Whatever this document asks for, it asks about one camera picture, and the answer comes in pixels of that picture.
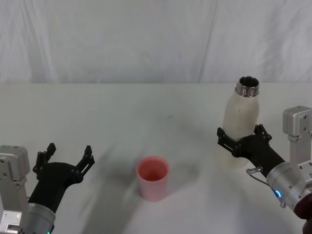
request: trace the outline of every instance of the blue light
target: blue light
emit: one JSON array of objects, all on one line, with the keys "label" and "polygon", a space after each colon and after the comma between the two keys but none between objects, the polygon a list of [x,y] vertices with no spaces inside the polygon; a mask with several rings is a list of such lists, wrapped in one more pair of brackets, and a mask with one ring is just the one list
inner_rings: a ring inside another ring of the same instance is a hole
[{"label": "blue light", "polygon": [[275,190],[275,193],[276,193],[276,195],[277,195],[279,198],[282,197],[282,194],[279,192],[279,190]]}]

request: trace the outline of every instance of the white curtain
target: white curtain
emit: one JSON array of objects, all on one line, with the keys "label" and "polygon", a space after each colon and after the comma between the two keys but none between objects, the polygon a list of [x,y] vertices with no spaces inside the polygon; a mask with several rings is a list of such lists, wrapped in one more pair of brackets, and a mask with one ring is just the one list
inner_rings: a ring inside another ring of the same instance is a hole
[{"label": "white curtain", "polygon": [[0,82],[310,81],[311,0],[1,0]]}]

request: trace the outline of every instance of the cup rim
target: cup rim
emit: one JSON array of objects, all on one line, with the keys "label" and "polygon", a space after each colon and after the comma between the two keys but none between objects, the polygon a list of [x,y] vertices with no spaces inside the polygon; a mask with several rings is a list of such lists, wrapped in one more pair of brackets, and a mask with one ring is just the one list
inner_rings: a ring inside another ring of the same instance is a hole
[{"label": "cup rim", "polygon": [[[150,181],[150,180],[146,180],[146,179],[144,179],[144,178],[142,178],[142,177],[140,176],[140,174],[139,174],[139,172],[138,172],[139,167],[140,167],[144,162],[146,162],[146,161],[148,161],[148,160],[150,160],[150,159],[158,159],[159,161],[161,161],[161,162],[165,165],[165,167],[166,167],[166,169],[167,169],[167,174],[166,174],[163,178],[161,178],[161,179],[159,179],[159,180],[155,180],[155,181]],[[168,163],[164,158],[159,157],[159,156],[147,156],[147,157],[145,157],[144,159],[142,159],[142,160],[137,164],[137,166],[136,166],[136,175],[137,175],[137,177],[139,177],[141,180],[143,180],[143,181],[145,181],[145,182],[148,182],[148,183],[159,183],[159,182],[162,182],[163,180],[165,180],[165,179],[168,177],[169,173],[170,173],[170,166],[169,166],[169,163]]]}]

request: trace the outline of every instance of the metal bottle neck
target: metal bottle neck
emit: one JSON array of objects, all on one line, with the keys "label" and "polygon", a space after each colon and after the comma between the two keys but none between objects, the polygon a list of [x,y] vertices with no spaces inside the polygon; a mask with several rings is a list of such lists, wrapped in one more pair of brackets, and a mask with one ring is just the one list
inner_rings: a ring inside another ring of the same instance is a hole
[{"label": "metal bottle neck", "polygon": [[235,91],[243,97],[255,97],[259,94],[259,81],[254,77],[242,77],[239,79]]}]

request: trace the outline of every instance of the cable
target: cable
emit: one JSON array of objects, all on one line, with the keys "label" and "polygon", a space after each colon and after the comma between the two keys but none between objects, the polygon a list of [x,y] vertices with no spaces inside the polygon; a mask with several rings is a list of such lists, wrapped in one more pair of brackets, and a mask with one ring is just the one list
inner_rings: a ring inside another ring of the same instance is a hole
[{"label": "cable", "polygon": [[268,183],[264,182],[264,181],[261,180],[261,179],[258,179],[258,178],[256,178],[256,177],[254,177],[254,176],[252,175],[252,174],[257,173],[257,172],[262,172],[262,170],[263,170],[263,168],[260,166],[260,167],[256,167],[256,168],[253,168],[253,169],[246,169],[246,173],[247,173],[248,175],[250,175],[252,178],[254,178],[255,180],[257,180],[257,181],[259,181],[259,182],[261,182],[261,183],[263,183],[263,184],[269,186]]}]

